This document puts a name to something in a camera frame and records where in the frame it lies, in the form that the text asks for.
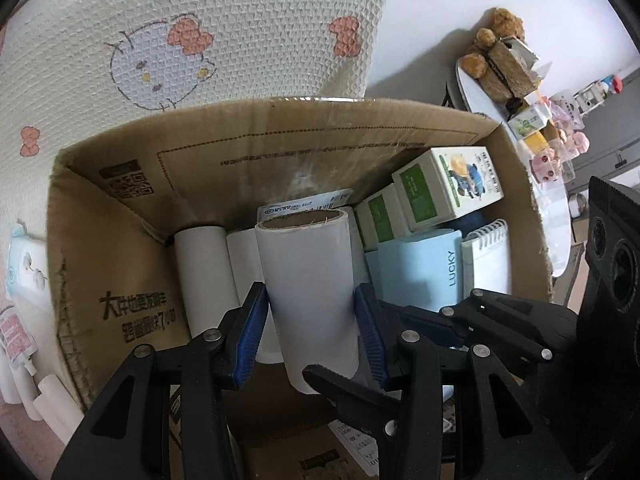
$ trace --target white notepad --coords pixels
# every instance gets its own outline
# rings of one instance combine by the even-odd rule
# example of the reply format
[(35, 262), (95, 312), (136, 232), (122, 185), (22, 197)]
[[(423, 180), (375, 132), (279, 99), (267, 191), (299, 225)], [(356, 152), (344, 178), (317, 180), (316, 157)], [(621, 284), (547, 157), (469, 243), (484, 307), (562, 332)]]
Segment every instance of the white notepad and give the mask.
[(471, 231), (462, 242), (463, 297), (473, 288), (511, 293), (511, 255), (507, 222), (496, 220)]

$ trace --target cartoon illustration on box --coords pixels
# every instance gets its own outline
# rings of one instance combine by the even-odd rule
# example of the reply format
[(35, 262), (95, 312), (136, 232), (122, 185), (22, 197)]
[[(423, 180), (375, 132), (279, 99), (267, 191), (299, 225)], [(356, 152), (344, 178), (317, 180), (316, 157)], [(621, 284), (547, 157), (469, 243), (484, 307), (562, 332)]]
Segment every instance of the cartoon illustration on box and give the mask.
[(169, 110), (210, 79), (215, 65), (204, 56), (213, 35), (201, 30), (193, 14), (157, 20), (121, 32), (111, 44), (110, 72), (124, 97), (146, 110)]
[(458, 194), (471, 198), (481, 197), (484, 193), (482, 176), (475, 164), (467, 164), (462, 155), (452, 155), (450, 159), (449, 176), (458, 184)]

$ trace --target paper roll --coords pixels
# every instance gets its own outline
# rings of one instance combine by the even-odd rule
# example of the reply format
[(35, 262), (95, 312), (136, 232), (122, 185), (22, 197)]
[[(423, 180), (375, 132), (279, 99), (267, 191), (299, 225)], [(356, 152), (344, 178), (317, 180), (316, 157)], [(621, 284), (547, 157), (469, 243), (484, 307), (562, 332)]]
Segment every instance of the paper roll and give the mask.
[(36, 407), (47, 425), (51, 428), (51, 431), (53, 431), (53, 433), (56, 434), (56, 437), (58, 437), (66, 446), (66, 444), (71, 440), (71, 435), (73, 433), (56, 415), (55, 410), (44, 394), (37, 396), (33, 401), (33, 405)]
[(255, 232), (289, 381), (315, 393), (302, 377), (309, 364), (351, 378), (358, 328), (347, 213), (295, 213), (260, 222)]
[(216, 328), (228, 310), (238, 308), (226, 232), (194, 227), (175, 235), (175, 256), (191, 337)]
[(7, 404), (21, 404), (20, 394), (15, 387), (14, 375), (7, 360), (4, 348), (0, 346), (0, 393)]
[(62, 423), (69, 428), (71, 433), (78, 428), (84, 415), (73, 397), (53, 374), (46, 376), (38, 383), (38, 388), (51, 405)]
[(36, 390), (36, 385), (33, 382), (31, 374), (24, 365), (18, 366), (17, 370), (12, 369), (11, 374), (14, 376), (15, 387), (18, 390), (22, 405), (27, 415), (29, 415), (29, 418), (31, 420), (42, 420), (42, 416), (33, 405), (34, 399), (38, 396), (38, 391)]
[[(227, 235), (226, 244), (229, 249), (229, 259), (231, 260), (231, 269), (236, 282), (238, 300), (243, 303), (254, 282), (264, 282), (255, 229), (247, 229)], [(278, 342), (276, 327), (273, 324), (271, 309), (264, 323), (262, 339), (260, 339), (260, 346), (258, 346), (255, 360), (265, 364), (282, 362), (280, 343)]]
[(362, 246), (362, 238), (358, 230), (358, 222), (353, 209), (346, 205), (340, 208), (349, 216), (349, 236), (351, 240), (351, 262), (353, 264), (353, 284), (358, 286), (361, 283), (370, 283), (369, 271), (367, 263), (364, 260), (364, 247)]

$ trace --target round white tabletop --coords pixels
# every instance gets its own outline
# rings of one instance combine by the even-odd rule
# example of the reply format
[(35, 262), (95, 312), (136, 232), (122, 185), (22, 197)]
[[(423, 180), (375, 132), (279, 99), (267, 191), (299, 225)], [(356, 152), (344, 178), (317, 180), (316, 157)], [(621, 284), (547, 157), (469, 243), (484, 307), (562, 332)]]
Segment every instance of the round white tabletop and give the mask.
[[(455, 73), (466, 109), (470, 112), (482, 113), (502, 123), (510, 134), (511, 140), (521, 158), (524, 160), (529, 158), (528, 152), (516, 140), (507, 124), (505, 112), (491, 101), (491, 98), (482, 90), (477, 81), (469, 77), (460, 68), (459, 63), (456, 64)], [(569, 215), (566, 189), (562, 180), (538, 184), (531, 176), (529, 168), (527, 168), (527, 172), (529, 173), (533, 195), (538, 204), (540, 217), (542, 218), (542, 227), (545, 232), (546, 246), (548, 247), (549, 260), (552, 266), (552, 276), (557, 278), (566, 269), (571, 250), (571, 215)]]

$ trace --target hello kitty face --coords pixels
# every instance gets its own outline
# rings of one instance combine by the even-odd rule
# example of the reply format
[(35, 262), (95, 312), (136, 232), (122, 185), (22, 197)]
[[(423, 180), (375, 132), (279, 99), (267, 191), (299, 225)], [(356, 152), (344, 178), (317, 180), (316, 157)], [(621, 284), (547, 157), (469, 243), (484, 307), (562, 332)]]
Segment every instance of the hello kitty face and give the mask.
[(113, 47), (111, 77), (136, 106), (167, 110), (211, 78), (215, 65), (204, 57), (213, 36), (191, 14), (143, 25)]

